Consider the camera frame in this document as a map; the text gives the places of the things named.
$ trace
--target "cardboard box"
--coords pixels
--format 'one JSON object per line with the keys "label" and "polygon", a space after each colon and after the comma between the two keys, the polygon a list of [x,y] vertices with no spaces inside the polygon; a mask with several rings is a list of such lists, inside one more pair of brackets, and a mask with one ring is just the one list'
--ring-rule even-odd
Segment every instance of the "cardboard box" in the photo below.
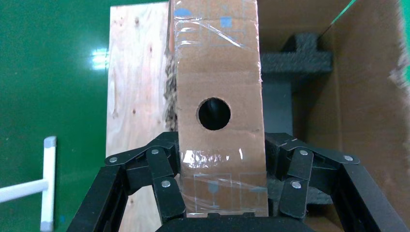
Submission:
{"label": "cardboard box", "polygon": [[267,216],[257,4],[175,1],[174,26],[187,212]]}
{"label": "cardboard box", "polygon": [[[261,51],[279,51],[298,32],[322,34],[321,46],[334,54],[334,71],[293,97],[294,134],[316,146],[357,155],[410,227],[410,112],[405,77],[409,56],[400,0],[357,0],[334,22],[350,1],[259,0]],[[228,58],[222,55],[215,61]],[[238,70],[246,65],[227,64]],[[196,67],[199,73],[206,72],[202,67]],[[230,91],[232,85],[230,80],[222,88]],[[195,132],[190,140],[210,140],[203,135],[196,137]],[[237,138],[219,139],[223,145]],[[318,231],[342,230],[331,207],[323,214],[309,216],[306,223]]]}

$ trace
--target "black foam insert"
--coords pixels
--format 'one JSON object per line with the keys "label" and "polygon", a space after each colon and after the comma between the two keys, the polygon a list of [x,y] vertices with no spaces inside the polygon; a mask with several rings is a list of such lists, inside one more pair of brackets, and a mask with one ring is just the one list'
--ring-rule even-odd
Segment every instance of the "black foam insert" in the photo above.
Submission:
{"label": "black foam insert", "polygon": [[266,132],[293,134],[292,93],[332,71],[332,53],[318,49],[318,34],[292,36],[280,52],[261,53]]}

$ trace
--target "blue marking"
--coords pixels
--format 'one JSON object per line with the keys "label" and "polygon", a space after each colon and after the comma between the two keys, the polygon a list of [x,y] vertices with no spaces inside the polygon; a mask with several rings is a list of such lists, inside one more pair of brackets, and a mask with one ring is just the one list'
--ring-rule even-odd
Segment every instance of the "blue marking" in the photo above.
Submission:
{"label": "blue marking", "polygon": [[221,28],[231,28],[232,27],[232,17],[222,16],[220,18],[220,27]]}
{"label": "blue marking", "polygon": [[192,15],[191,11],[185,8],[179,8],[178,10],[174,11],[174,16],[190,16]]}

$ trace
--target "cardboard panel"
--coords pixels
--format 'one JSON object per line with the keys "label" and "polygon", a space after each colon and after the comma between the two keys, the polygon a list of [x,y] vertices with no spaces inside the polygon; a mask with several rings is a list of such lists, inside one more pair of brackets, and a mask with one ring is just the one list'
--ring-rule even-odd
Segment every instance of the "cardboard panel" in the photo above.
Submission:
{"label": "cardboard panel", "polygon": [[400,4],[360,0],[335,24],[341,135],[410,225],[408,96],[390,78],[402,68]]}
{"label": "cardboard panel", "polygon": [[[178,130],[187,213],[267,215],[261,65],[255,1],[175,2]],[[199,108],[218,98],[227,125],[209,130]]]}
{"label": "cardboard panel", "polygon": [[294,26],[314,26],[325,29],[350,1],[258,0],[260,30]]}

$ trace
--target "green floor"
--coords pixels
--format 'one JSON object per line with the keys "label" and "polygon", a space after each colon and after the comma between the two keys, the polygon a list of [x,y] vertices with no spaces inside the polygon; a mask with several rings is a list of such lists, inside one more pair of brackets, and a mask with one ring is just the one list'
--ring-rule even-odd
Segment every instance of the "green floor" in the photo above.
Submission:
{"label": "green floor", "polygon": [[[43,139],[56,135],[57,231],[105,157],[107,73],[93,58],[108,49],[110,6],[145,1],[0,2],[0,188],[42,178]],[[40,211],[40,194],[2,203],[0,231],[38,231]]]}

